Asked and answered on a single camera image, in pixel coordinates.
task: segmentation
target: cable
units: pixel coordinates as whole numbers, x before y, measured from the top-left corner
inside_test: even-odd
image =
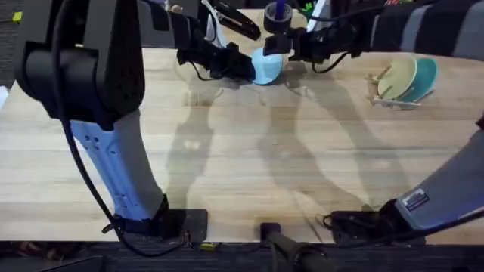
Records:
[[[272,272],[278,272],[279,258],[278,258],[278,251],[276,250],[274,243],[271,243],[271,255],[272,255]]]
[[[326,68],[324,70],[317,71],[316,70],[316,63],[312,63],[311,68],[315,73],[327,73],[327,72],[331,71],[332,69],[334,69],[334,67],[336,67],[338,64],[340,64],[341,60],[343,60],[346,57],[346,55],[348,55],[348,54],[349,54],[349,52],[343,53],[340,57],[338,57],[338,59],[333,64],[331,64],[331,66],[329,66],[328,68]]]
[[[211,79],[205,79],[203,78],[201,75],[200,75],[200,72],[198,72],[198,69],[197,67],[195,66],[195,63],[193,61],[188,61],[189,64],[192,65],[192,67],[195,69],[195,72],[197,72],[197,76],[198,76],[198,79],[201,80],[201,81],[212,81],[212,80],[218,80],[218,79],[221,79],[222,77],[220,78],[211,78]]]
[[[195,72],[197,72],[197,76],[198,76],[198,79],[201,80],[201,81],[212,81],[212,80],[219,80],[219,79],[223,79],[223,77],[225,76],[225,74],[230,70],[230,67],[227,66],[226,68],[224,68],[221,72],[220,72],[220,76],[217,76],[217,77],[214,77],[214,78],[210,78],[210,79],[205,79],[204,77],[202,77],[200,75],[200,72],[198,71],[198,68],[195,66],[195,63],[193,61],[188,61],[189,64],[192,65],[192,67],[195,69]]]
[[[180,243],[177,246],[174,246],[171,249],[167,249],[166,251],[157,253],[157,254],[150,254],[146,252],[142,252],[139,249],[136,249],[130,243],[128,243],[123,236],[122,230],[116,226],[116,220],[114,219],[113,215],[111,214],[110,210],[104,203],[101,195],[97,191],[96,187],[92,183],[91,178],[87,170],[85,169],[84,162],[82,161],[81,156],[79,155],[79,151],[77,150],[76,142],[74,140],[73,132],[70,127],[70,121],[67,118],[67,111],[64,105],[64,97],[62,93],[63,89],[63,80],[61,78],[61,35],[64,32],[64,25],[65,20],[67,18],[68,10],[71,8],[71,5],[74,3],[74,0],[64,0],[60,6],[60,10],[57,14],[55,25],[54,25],[54,34],[52,37],[52,69],[53,69],[53,84],[54,84],[54,96],[55,102],[57,104],[57,110],[59,115],[59,120],[62,124],[62,128],[64,130],[64,134],[66,136],[67,143],[69,145],[70,152],[74,158],[76,166],[81,173],[82,179],[85,182],[85,185],[88,187],[89,191],[91,192],[92,196],[95,198],[96,203],[99,205],[101,210],[103,211],[104,215],[106,215],[109,222],[113,225],[113,229],[118,236],[119,241],[130,251],[134,252],[137,255],[143,257],[160,257],[166,255],[170,252],[175,251],[176,249],[181,248],[184,246],[184,243]]]
[[[349,18],[349,17],[353,17],[355,15],[359,15],[359,14],[363,14],[365,12],[369,12],[369,11],[379,11],[381,9],[384,9],[386,6],[379,6],[379,7],[372,7],[372,8],[365,8],[365,9],[362,9],[360,11],[353,11],[353,12],[350,12],[348,14],[344,14],[344,15],[341,15],[341,16],[338,16],[338,17],[333,17],[333,18],[320,18],[320,17],[315,17],[315,16],[312,16],[312,15],[308,15],[302,8],[301,6],[299,5],[299,2],[298,0],[293,0],[292,1],[293,4],[294,4],[294,7],[298,10],[298,12],[300,12],[304,17],[306,17],[306,19],[310,19],[310,20],[315,20],[315,21],[318,21],[318,22],[335,22],[335,21],[338,21],[338,20],[342,20],[342,19],[346,19],[346,18]]]

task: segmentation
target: light blue bowl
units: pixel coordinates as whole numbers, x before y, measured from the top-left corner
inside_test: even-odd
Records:
[[[264,56],[263,51],[264,48],[259,48],[250,55],[256,71],[256,78],[253,82],[257,85],[266,85],[273,82],[282,71],[282,55]]]
[[[426,96],[436,81],[438,69],[434,59],[428,57],[418,59],[417,75],[399,101],[415,102]]]

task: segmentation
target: wooden table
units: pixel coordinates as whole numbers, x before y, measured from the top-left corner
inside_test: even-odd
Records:
[[[262,11],[247,14],[262,25]],[[224,31],[246,54],[263,43]],[[417,110],[371,106],[364,77],[399,56],[363,54],[327,75],[286,62],[274,85],[255,86],[201,82],[189,65],[176,63],[175,51],[144,50],[141,129],[170,205],[207,209],[211,241],[257,241],[259,223],[277,221],[296,240],[330,242],[315,215],[378,209],[419,184],[477,129],[484,63],[472,60],[437,57],[436,92]],[[61,124],[18,86],[0,114],[0,173],[0,240],[116,239],[101,233],[107,219],[82,182]],[[429,241],[483,244],[484,221]]]

